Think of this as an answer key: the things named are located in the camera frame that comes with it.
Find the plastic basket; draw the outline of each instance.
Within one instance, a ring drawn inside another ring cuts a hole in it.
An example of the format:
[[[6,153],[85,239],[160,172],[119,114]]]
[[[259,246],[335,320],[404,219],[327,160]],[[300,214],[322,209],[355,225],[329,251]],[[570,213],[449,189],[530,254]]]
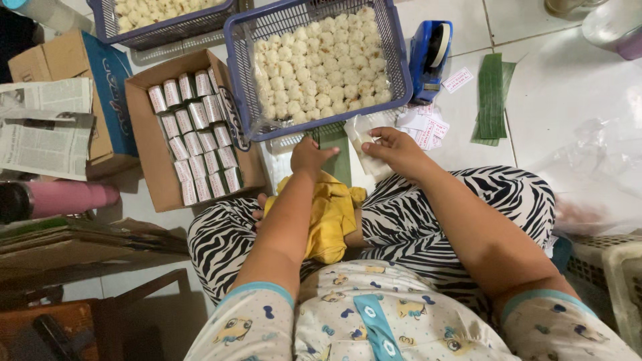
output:
[[[387,60],[386,72],[391,83],[392,101],[291,127],[264,127],[253,134],[251,140],[264,141],[346,120],[357,114],[380,112],[408,103],[412,96],[412,81],[399,16],[392,0],[282,0],[233,15],[227,19],[223,29],[228,54],[227,66],[243,131],[245,134],[250,134],[250,125],[260,116],[259,98],[251,72],[247,35],[252,41],[267,40],[270,35],[293,32],[299,26],[306,26],[328,16],[356,13],[364,5],[372,7],[375,12],[375,21],[381,35],[381,49]]]
[[[237,0],[226,0],[211,8],[187,13],[156,24],[119,34],[115,0],[87,0],[94,10],[96,35],[106,44],[119,43],[130,49],[147,50],[223,28],[238,9]]]
[[[609,293],[618,333],[642,354],[642,236],[573,238],[567,270]]]

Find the person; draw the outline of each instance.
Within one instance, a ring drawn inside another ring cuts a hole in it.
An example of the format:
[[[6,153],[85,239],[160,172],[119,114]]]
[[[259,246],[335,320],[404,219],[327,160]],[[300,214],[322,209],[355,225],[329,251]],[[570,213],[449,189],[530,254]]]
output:
[[[357,260],[303,259],[315,180],[338,153],[307,137],[264,219],[265,196],[195,219],[189,250],[218,306],[186,360],[640,360],[542,251],[555,213],[541,178],[447,172],[407,134],[371,136],[363,151],[396,175],[357,211]]]

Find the pink thermos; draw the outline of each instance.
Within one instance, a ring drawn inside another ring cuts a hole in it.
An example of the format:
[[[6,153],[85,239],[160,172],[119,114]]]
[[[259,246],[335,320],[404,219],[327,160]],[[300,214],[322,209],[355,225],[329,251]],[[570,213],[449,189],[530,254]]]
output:
[[[115,204],[116,187],[61,180],[0,183],[0,223],[72,215]]]

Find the blue tape dispenser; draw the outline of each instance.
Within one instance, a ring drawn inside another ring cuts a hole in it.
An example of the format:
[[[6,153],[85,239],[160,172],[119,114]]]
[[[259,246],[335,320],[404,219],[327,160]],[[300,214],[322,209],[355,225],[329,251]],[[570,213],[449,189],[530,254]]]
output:
[[[424,21],[419,25],[410,41],[412,102],[430,104],[439,93],[452,38],[450,21]]]

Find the forearm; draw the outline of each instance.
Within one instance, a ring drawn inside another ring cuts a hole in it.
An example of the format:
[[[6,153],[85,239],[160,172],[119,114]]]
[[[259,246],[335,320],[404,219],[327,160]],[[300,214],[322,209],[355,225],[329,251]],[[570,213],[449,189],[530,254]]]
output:
[[[283,286],[296,299],[299,268],[308,239],[315,180],[306,172],[292,175],[266,215],[232,288],[254,281]]]
[[[541,248],[515,223],[429,161],[419,185],[471,277],[493,301],[542,282],[573,293]]]

